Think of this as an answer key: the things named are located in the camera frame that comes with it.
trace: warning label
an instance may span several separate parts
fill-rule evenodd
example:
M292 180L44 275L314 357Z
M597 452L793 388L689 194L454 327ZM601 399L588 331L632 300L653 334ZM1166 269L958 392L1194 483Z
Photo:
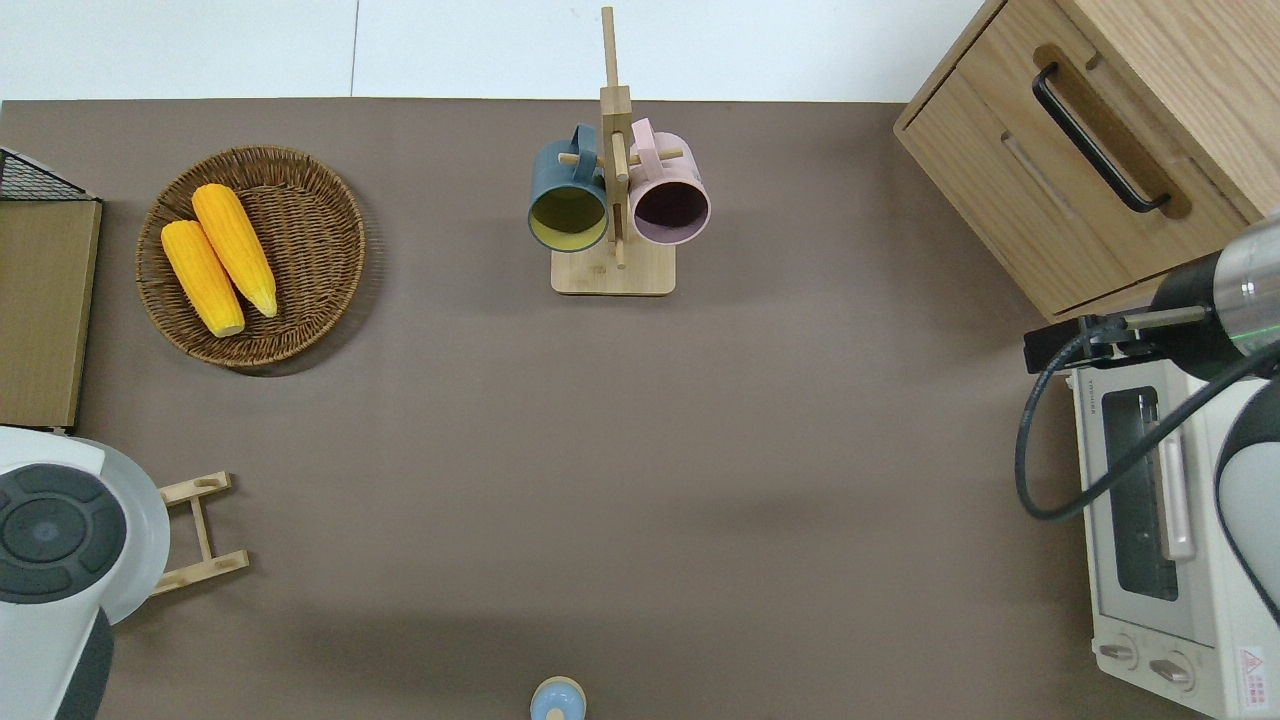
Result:
M1240 667L1240 698L1245 710L1267 710L1271 698L1267 696L1266 657L1261 647L1235 648Z

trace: drawer handle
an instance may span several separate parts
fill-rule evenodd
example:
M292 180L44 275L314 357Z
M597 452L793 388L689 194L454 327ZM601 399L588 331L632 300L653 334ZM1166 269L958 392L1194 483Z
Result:
M1032 94L1036 95L1036 100L1039 101L1041 108L1048 113L1050 118L1057 123L1057 127L1062 128L1066 137L1075 145L1075 149L1084 155L1084 159L1093 165L1093 169L1102 176L1107 186L1116 193L1116 197L1125 204L1126 208L1134 213L1149 213L1156 208L1160 208L1165 202L1169 202L1169 193L1164 193L1155 200L1147 200L1138 195L1138 191L1129 184L1129 181L1120 174L1115 164L1102 152L1098 143L1093 142L1089 133L1084 132L1080 123L1075 122L1075 118L1066 110L1066 106L1053 95L1053 91L1048 87L1048 78L1057 70L1057 63L1050 63L1038 76L1036 76L1036 82L1032 83Z

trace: corn cob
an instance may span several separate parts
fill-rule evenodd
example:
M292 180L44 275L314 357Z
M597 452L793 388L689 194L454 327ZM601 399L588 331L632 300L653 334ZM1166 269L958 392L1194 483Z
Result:
M192 195L191 204L237 290L259 313L274 318L275 277L236 191L224 184L204 184Z
M166 224L160 231L160 245L182 291L209 332L227 337L243 331L244 311L200 223L175 220Z

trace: wooden mug rack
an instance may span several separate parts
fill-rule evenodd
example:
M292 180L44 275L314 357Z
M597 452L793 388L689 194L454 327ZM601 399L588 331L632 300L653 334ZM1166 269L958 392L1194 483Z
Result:
M628 182L631 167L640 159L628 155L631 135L631 88L618 83L617 44L613 37L613 8L600 12L604 24L604 73L600 88L600 131L604 151L604 191L609 205L605 242L580 252L552 252L552 288L562 295L669 295L676 290L676 249L637 236L631 220ZM681 151L664 150L669 160ZM577 155L562 154L562 163L577 163Z
M166 507L191 502L191 512L196 520L196 539L200 542L200 555L202 560L186 568L178 568L165 573L156 583L151 597L184 588L192 583L216 578L241 568L248 568L248 551L237 550L227 555L214 557L214 548L209 542L209 525L205 523L205 507L200 498L224 491L232 487L230 477L225 471L204 475L193 480L175 483L160 488L160 497Z

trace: white wall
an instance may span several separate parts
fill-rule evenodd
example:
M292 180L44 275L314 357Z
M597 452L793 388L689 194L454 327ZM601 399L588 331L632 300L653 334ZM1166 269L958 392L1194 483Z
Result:
M0 0L0 100L594 99L602 4ZM636 99L905 101L980 4L613 0L620 79Z

